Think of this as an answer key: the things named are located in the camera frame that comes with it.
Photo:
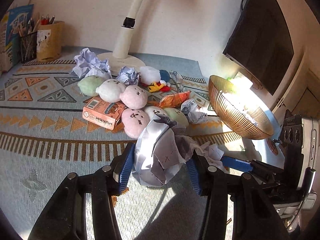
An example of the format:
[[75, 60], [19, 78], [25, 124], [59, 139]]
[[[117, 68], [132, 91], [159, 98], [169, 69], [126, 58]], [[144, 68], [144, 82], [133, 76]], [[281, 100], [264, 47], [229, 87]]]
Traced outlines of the small paper ball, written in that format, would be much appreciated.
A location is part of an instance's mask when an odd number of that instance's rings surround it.
[[209, 165], [215, 166], [222, 171], [225, 170], [221, 161], [224, 152], [218, 148], [217, 144], [206, 142], [205, 144], [200, 146], [200, 149], [201, 152], [199, 153], [199, 155], [205, 157]]

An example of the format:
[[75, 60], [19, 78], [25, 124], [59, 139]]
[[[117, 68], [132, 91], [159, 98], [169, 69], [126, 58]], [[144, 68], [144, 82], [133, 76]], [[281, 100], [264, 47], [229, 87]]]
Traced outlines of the paper pile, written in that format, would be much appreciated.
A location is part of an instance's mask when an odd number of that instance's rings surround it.
[[163, 114], [155, 114], [135, 147], [132, 175], [143, 186], [162, 187], [180, 168], [201, 153], [199, 144], [184, 135], [185, 127]]

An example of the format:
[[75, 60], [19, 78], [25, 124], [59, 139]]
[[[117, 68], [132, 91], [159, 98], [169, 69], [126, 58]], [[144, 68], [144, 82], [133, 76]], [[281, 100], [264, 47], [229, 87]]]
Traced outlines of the triple dumpling plush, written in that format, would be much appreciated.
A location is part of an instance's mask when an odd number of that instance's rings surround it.
[[116, 79], [104, 79], [99, 76], [87, 76], [78, 82], [82, 94], [99, 96], [108, 103], [122, 102], [130, 109], [142, 109], [148, 102], [147, 92], [137, 85], [126, 86]]
[[188, 127], [189, 122], [185, 115], [178, 109], [159, 107], [145, 107], [144, 109], [125, 109], [121, 115], [121, 121], [124, 125], [124, 132], [132, 139], [137, 139], [144, 128], [156, 115], [166, 115], [170, 120], [177, 122], [178, 125]]

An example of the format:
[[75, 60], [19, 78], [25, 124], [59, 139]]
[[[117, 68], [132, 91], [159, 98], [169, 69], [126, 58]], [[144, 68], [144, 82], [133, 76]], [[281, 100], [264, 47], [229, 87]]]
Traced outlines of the orange card box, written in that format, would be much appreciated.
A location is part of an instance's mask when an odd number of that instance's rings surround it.
[[100, 96], [95, 96], [83, 107], [82, 118], [103, 128], [114, 130], [125, 108], [121, 101], [109, 103]]

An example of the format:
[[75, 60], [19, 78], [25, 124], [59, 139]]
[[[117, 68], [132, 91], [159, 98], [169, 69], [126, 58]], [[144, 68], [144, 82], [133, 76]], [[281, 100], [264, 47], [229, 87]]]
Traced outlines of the gold ribbed bowl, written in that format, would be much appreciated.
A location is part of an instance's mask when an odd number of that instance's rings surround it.
[[266, 113], [254, 103], [249, 90], [240, 89], [230, 81], [212, 75], [208, 81], [209, 101], [220, 119], [238, 135], [253, 140], [274, 134]]

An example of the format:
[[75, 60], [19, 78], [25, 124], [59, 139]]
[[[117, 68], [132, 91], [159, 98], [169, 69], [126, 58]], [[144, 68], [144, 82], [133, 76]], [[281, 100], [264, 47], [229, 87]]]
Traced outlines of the patterned blue table mat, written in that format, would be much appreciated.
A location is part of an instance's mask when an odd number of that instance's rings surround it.
[[[67, 174], [95, 172], [131, 140], [82, 118], [89, 97], [72, 74], [80, 51], [65, 47], [53, 63], [20, 63], [1, 75], [1, 210], [22, 239]], [[130, 178], [113, 205], [122, 239], [197, 239], [206, 199], [183, 167], [163, 187]]]

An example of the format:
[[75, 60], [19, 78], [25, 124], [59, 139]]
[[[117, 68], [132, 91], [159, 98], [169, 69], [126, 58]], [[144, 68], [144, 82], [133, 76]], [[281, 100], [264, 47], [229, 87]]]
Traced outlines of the orange snack plush bag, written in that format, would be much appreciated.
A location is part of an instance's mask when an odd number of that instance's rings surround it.
[[166, 95], [160, 102], [159, 107], [165, 108], [176, 108], [189, 99], [191, 91], [180, 92], [175, 94]]

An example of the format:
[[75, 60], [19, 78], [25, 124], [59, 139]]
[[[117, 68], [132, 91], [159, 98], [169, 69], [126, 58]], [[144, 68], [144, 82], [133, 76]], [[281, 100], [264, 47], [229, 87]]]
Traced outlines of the donald duck plush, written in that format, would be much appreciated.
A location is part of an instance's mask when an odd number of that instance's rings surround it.
[[139, 73], [140, 83], [149, 93], [170, 91], [170, 75], [166, 70], [143, 66], [140, 67]]

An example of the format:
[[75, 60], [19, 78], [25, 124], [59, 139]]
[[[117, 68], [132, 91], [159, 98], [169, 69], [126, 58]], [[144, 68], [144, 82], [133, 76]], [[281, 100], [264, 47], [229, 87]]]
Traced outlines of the large crumpled paper far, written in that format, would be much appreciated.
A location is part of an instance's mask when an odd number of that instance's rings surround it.
[[75, 66], [72, 72], [80, 79], [88, 76], [98, 76], [105, 80], [111, 79], [111, 67], [108, 59], [100, 60], [89, 48], [84, 48], [74, 57]]

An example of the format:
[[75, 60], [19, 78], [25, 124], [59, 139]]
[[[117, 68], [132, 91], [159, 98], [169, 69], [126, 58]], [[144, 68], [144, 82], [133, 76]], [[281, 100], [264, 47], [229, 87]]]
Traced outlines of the black monitor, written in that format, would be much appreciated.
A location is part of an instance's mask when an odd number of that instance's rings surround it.
[[274, 94], [294, 55], [290, 32], [277, 0], [246, 0], [223, 54]]

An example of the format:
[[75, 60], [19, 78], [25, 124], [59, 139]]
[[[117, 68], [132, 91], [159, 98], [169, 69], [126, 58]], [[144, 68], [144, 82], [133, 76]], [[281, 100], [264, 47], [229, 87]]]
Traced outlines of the yellow paper pen cup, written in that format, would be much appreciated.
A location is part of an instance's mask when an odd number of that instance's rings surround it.
[[53, 24], [41, 25], [37, 31], [37, 61], [47, 63], [57, 60], [61, 54], [62, 32], [65, 23], [55, 21]]

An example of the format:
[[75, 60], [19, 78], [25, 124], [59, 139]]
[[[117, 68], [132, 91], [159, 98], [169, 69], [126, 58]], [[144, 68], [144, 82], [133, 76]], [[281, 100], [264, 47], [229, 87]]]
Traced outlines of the black mesh pen holder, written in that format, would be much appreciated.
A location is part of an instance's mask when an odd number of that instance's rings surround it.
[[36, 59], [37, 32], [20, 37], [20, 50], [22, 63]]

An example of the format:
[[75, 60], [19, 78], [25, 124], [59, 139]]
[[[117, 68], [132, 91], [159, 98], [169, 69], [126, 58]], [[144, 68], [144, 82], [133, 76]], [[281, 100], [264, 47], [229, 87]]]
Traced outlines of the blue cover book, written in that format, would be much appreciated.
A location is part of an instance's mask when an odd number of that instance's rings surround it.
[[27, 26], [33, 4], [10, 9], [1, 20], [1, 73], [8, 72], [21, 60], [19, 31]]

